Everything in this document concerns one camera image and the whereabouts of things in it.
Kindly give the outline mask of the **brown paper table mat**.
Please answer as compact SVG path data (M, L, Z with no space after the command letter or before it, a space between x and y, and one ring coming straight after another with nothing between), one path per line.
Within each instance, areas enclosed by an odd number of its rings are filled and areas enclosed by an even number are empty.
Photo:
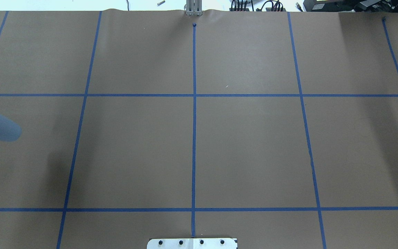
M1 249L398 249L398 14L0 11Z

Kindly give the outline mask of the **aluminium frame post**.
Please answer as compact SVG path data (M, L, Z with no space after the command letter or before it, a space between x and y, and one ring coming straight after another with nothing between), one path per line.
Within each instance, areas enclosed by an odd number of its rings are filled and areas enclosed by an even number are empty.
M202 16L202 0L186 0L185 12L187 16Z

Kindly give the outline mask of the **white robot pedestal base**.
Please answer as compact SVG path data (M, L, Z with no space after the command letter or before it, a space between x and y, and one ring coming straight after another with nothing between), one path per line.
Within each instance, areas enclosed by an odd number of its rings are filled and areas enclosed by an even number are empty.
M237 249L235 238L159 238L151 239L147 249Z

